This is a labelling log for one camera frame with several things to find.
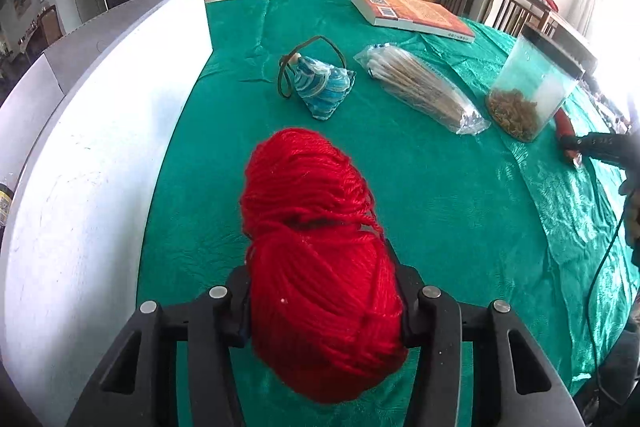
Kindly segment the red envelope packet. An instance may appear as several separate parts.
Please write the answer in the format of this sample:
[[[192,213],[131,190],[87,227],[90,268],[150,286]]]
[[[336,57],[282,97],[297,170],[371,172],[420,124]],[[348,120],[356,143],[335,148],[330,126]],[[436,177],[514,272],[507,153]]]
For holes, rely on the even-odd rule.
[[[582,154],[578,150],[567,150],[563,146],[564,138],[574,138],[575,130],[568,118],[567,113],[562,107],[559,107],[554,116],[555,123],[555,138],[558,142],[560,149],[566,161],[575,168],[579,168],[582,165]]]

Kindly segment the red yarn skein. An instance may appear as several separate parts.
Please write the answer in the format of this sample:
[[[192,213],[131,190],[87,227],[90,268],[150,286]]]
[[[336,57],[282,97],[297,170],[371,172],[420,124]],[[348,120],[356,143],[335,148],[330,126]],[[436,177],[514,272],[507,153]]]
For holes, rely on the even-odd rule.
[[[358,398],[404,364],[395,265],[367,181],[318,132],[258,144],[240,198],[253,349],[320,403]]]

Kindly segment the blue patterned drawstring pouch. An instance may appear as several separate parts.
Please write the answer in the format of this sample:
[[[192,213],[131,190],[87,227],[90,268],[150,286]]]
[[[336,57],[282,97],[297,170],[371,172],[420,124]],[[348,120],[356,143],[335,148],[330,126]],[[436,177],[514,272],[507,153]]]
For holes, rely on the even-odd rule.
[[[336,54],[340,66],[302,54],[311,44],[323,41]],[[296,46],[279,61],[277,89],[283,98],[296,93],[312,118],[329,120],[355,86],[356,72],[347,68],[342,51],[325,36],[313,36]]]

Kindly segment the clear jar with black lid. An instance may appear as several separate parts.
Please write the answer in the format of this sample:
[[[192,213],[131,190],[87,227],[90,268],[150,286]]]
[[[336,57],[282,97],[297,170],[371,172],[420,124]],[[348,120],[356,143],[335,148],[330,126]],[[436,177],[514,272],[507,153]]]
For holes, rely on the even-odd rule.
[[[512,138],[532,142],[582,75],[575,60],[527,23],[486,95],[488,113]]]

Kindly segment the green satin tablecloth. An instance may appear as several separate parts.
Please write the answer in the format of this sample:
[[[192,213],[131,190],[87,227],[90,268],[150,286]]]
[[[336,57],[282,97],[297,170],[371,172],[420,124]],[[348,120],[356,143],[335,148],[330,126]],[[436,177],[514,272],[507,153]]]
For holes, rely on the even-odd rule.
[[[639,288],[616,228],[620,170],[570,165],[552,127],[530,143],[498,127],[457,135],[398,101],[366,72],[327,121],[277,90],[280,57],[301,42],[320,60],[391,42],[482,104],[513,46],[474,24],[473,42],[376,28],[350,0],[229,0],[194,34],[180,13],[160,24],[152,72],[198,80],[166,152],[146,224],[140,300],[184,303],[244,258],[239,199],[250,153],[304,127],[349,155],[368,181],[397,254],[465,303],[511,303],[570,391],[620,337]]]

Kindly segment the dark wooden railing chair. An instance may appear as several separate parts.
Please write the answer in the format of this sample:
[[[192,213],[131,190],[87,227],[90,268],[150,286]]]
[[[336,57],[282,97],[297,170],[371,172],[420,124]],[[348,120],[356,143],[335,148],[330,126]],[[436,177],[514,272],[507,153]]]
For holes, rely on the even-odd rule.
[[[527,24],[552,37],[558,27],[552,16],[556,12],[558,7],[552,0],[488,0],[480,21],[512,37]]]

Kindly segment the clear bag of sticks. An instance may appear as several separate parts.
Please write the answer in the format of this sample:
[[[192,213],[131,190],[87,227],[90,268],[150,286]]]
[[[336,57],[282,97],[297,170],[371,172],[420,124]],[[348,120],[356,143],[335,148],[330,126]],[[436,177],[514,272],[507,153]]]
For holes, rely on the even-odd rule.
[[[399,46],[366,46],[355,61],[386,92],[456,135],[478,135],[490,127],[490,121],[453,82]]]

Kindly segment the white cardboard storage box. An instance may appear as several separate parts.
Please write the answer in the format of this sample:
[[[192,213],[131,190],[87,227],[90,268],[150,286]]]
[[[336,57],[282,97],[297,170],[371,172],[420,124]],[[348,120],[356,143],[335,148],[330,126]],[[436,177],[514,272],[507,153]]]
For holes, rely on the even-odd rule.
[[[205,0],[130,0],[47,48],[1,107],[1,362],[62,426],[134,313],[166,150],[213,47]]]

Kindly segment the orange book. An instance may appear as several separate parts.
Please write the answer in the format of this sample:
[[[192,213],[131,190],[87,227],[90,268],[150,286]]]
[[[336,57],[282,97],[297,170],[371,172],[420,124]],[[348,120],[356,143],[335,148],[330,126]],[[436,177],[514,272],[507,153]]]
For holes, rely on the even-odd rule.
[[[420,32],[472,43],[471,28],[441,5],[422,0],[352,0],[372,26]]]

